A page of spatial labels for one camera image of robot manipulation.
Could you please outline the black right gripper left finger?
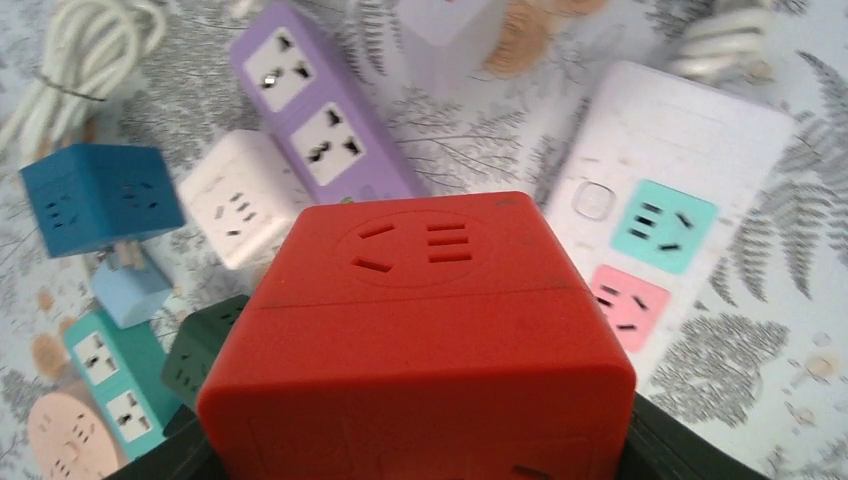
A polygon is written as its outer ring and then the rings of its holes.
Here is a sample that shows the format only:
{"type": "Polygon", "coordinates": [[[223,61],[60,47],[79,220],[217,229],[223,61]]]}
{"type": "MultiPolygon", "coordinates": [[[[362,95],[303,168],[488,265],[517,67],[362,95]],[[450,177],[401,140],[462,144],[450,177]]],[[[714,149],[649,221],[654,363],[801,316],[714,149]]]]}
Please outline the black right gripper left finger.
{"type": "Polygon", "coordinates": [[[165,440],[107,480],[212,478],[212,448],[196,414],[181,406],[164,428],[165,440]]]}

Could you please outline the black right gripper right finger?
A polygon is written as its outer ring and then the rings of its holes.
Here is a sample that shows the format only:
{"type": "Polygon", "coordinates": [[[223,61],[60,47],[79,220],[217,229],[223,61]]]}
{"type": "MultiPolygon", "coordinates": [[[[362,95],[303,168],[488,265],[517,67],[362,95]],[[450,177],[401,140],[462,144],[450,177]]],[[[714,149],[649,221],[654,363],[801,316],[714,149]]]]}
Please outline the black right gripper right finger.
{"type": "Polygon", "coordinates": [[[766,480],[660,407],[636,394],[626,444],[619,460],[621,480],[766,480]]]}

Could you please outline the red cube socket adapter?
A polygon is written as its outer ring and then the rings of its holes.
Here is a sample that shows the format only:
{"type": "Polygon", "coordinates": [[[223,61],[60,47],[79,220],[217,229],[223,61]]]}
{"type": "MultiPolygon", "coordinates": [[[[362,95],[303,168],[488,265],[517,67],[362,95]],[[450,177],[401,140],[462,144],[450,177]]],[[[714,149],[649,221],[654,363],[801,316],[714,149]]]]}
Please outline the red cube socket adapter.
{"type": "Polygon", "coordinates": [[[611,479],[635,373],[530,196],[304,210],[197,413],[233,479],[611,479]]]}

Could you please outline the white cube socket adapter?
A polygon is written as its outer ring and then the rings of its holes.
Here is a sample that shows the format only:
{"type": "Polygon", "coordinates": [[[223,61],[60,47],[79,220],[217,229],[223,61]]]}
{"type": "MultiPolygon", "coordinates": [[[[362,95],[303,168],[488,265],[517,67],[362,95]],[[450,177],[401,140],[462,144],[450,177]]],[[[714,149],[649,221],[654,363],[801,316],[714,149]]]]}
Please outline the white cube socket adapter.
{"type": "Polygon", "coordinates": [[[252,130],[223,136],[177,193],[229,270],[269,261],[299,213],[313,204],[272,137],[252,130]]]}

